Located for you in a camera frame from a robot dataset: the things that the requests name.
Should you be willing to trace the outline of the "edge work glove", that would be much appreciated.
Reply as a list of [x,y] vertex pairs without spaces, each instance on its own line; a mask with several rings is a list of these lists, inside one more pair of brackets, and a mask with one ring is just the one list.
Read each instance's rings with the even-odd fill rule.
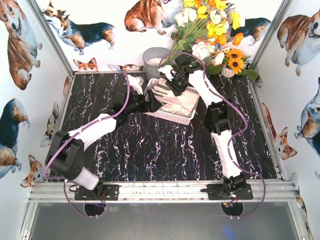
[[163,78],[158,80],[158,83],[151,87],[156,99],[162,103],[178,105],[184,108],[190,106],[190,100],[183,95],[175,96],[174,92],[166,85],[167,81]]

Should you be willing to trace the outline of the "white plastic storage basket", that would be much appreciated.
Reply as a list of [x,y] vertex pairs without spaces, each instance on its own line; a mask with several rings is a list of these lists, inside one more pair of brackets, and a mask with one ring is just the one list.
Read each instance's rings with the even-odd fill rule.
[[145,91],[151,90],[161,107],[147,115],[188,126],[194,118],[200,95],[193,87],[187,87],[179,96],[166,85],[163,78],[149,80]]

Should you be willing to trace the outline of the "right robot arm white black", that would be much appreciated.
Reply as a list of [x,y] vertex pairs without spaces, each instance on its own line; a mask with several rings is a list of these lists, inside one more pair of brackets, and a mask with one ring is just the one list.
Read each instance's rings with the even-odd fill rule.
[[182,95],[191,85],[204,101],[206,106],[204,125],[213,136],[217,146],[224,181],[230,188],[234,188],[237,181],[244,180],[244,174],[239,169],[231,140],[231,110],[236,107],[212,85],[205,74],[205,66],[201,61],[192,62],[191,54],[185,52],[181,52],[174,61],[178,68],[177,71],[170,65],[165,65],[159,71],[168,79],[166,85],[176,97]]

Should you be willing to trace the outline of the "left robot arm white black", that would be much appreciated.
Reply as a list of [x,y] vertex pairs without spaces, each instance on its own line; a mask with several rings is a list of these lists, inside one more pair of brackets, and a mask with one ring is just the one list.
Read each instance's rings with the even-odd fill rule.
[[84,167],[85,151],[102,136],[113,132],[136,113],[154,113],[162,107],[151,90],[146,95],[133,92],[121,93],[122,99],[116,101],[106,112],[82,127],[65,132],[57,131],[45,160],[43,176],[52,170],[70,182],[89,191],[98,188],[100,179]]

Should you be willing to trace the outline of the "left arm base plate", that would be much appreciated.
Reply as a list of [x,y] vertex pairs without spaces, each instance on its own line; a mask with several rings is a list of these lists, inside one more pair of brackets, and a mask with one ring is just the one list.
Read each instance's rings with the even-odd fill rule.
[[76,201],[117,201],[119,188],[120,186],[117,184],[100,184],[93,190],[80,186],[75,191],[74,199]]

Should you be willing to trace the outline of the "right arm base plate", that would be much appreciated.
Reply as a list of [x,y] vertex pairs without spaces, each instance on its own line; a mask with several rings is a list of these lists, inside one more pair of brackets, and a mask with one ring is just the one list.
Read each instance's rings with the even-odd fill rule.
[[209,200],[252,200],[254,198],[249,184],[233,190],[224,184],[207,184],[206,188],[200,191],[206,193]]

